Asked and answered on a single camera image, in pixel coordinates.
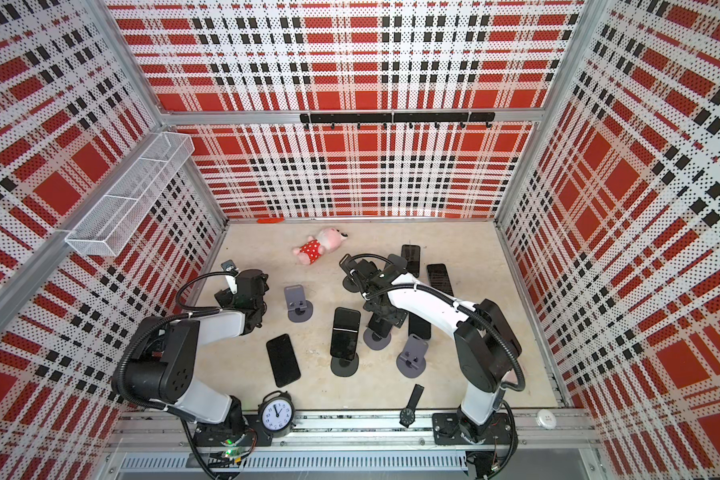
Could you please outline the black phone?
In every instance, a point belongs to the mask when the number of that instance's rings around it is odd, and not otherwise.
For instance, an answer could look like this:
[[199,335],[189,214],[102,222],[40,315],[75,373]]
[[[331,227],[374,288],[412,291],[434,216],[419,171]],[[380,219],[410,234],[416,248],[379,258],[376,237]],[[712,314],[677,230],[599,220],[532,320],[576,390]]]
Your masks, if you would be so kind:
[[367,328],[379,338],[386,338],[389,336],[393,325],[379,316],[373,314],[367,324]]
[[420,339],[428,341],[432,335],[431,324],[418,315],[409,314],[408,335],[416,335]]
[[445,293],[446,295],[454,295],[449,273],[445,264],[429,264],[427,266],[427,276],[429,284],[433,288]]
[[330,355],[352,361],[356,355],[361,313],[358,310],[337,307],[331,331]]
[[267,341],[266,350],[277,387],[285,387],[301,378],[301,371],[288,334]]
[[415,244],[403,244],[401,257],[406,261],[406,270],[415,278],[420,276],[421,247]]

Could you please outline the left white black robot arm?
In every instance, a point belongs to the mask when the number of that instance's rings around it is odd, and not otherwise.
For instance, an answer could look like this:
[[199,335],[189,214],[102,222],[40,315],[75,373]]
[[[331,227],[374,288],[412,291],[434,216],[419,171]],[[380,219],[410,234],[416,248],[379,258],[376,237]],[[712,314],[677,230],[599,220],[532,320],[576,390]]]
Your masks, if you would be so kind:
[[240,436],[247,429],[240,400],[196,380],[196,357],[202,346],[262,325],[268,275],[233,267],[218,274],[228,280],[228,301],[216,307],[182,304],[179,314],[145,318],[115,368],[112,388],[131,404]]

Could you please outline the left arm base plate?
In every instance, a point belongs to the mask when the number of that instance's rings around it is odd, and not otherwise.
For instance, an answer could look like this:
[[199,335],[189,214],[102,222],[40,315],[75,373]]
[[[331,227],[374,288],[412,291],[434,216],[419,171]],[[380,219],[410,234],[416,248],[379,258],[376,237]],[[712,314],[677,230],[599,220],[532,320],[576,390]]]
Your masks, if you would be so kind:
[[233,433],[223,425],[197,424],[190,427],[193,440],[198,447],[250,447],[256,432],[256,447],[269,447],[272,437],[265,433],[256,414],[244,414],[245,425],[240,433]]

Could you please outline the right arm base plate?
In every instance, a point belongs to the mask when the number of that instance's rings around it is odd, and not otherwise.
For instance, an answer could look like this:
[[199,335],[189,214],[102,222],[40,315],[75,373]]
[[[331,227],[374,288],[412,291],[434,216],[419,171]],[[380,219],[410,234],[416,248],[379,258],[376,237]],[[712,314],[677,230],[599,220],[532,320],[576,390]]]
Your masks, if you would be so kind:
[[460,412],[435,413],[432,430],[437,445],[509,445],[513,430],[506,413],[494,413],[477,425]]

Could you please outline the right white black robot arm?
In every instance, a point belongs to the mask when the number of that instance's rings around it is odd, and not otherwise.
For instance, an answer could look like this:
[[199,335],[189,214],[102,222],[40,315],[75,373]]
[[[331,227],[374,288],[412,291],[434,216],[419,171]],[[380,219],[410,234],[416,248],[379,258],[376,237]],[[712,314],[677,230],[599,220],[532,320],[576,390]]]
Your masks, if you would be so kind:
[[459,421],[473,436],[487,427],[508,390],[525,389],[519,362],[522,347],[495,302],[458,299],[376,254],[346,254],[339,267],[345,281],[361,294],[365,310],[388,323],[403,313],[413,314],[453,339],[467,381]]

